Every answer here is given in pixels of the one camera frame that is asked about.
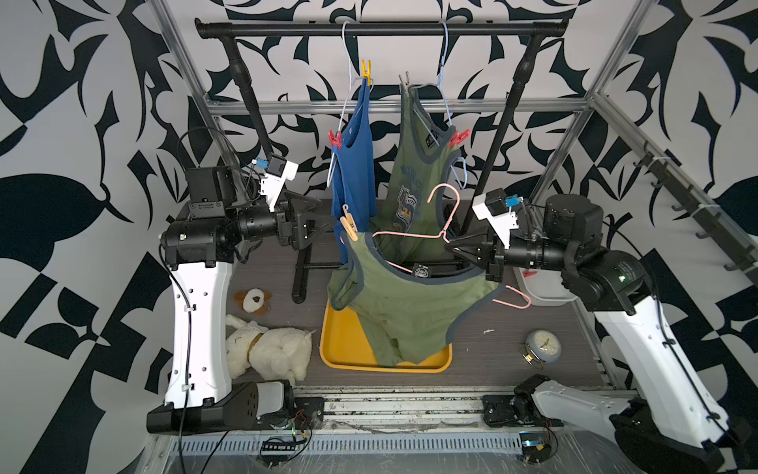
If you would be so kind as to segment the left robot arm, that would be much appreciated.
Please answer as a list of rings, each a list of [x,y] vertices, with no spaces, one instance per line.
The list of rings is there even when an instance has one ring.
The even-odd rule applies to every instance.
[[[226,302],[234,267],[245,262],[243,243],[274,236],[295,250],[319,231],[319,201],[288,191],[298,166],[270,158],[254,181],[250,201],[238,203],[231,166],[189,168],[189,202],[162,234],[159,255],[175,296],[174,361],[164,402],[148,413],[154,435],[261,431],[295,415],[291,384],[235,384],[226,357]]]

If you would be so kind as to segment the light green tank top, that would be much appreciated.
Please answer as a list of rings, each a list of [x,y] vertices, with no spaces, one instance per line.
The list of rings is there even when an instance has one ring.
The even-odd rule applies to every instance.
[[[412,276],[390,265],[369,233],[345,246],[347,264],[331,276],[329,302],[356,313],[381,367],[417,365],[442,351],[469,316],[505,290],[476,267],[452,276]]]

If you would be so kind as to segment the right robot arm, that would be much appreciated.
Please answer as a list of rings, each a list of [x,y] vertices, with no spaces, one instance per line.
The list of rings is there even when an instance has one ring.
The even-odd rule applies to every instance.
[[[488,228],[454,239],[449,250],[494,282],[509,267],[558,273],[615,342],[640,392],[613,400],[534,375],[515,388],[510,407],[497,410],[497,419],[583,428],[614,442],[647,473],[716,473],[724,467],[725,450],[738,465],[746,464],[750,426],[728,416],[698,377],[643,262],[602,245],[602,208],[579,195],[550,197],[542,233],[530,238],[517,232],[518,206],[502,190],[475,197],[472,211]]]

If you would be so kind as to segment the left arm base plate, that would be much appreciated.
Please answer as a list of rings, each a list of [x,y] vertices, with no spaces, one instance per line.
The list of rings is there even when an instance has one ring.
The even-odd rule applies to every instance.
[[[256,420],[254,429],[309,431],[323,424],[326,399],[323,397],[295,397],[275,413],[263,415]]]

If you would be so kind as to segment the beige wooden clothespin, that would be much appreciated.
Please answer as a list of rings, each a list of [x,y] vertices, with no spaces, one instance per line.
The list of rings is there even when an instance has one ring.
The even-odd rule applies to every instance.
[[[356,242],[358,240],[358,230],[353,215],[349,211],[349,206],[343,205],[341,210],[343,211],[343,214],[340,217],[340,223],[343,227],[343,231],[345,231],[345,234],[351,239],[351,241]]]

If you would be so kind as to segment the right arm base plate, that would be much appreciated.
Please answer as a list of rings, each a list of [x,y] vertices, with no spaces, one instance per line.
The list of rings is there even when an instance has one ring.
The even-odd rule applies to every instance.
[[[553,428],[565,425],[559,419],[544,416],[527,395],[486,395],[482,401],[483,420],[490,428]]]

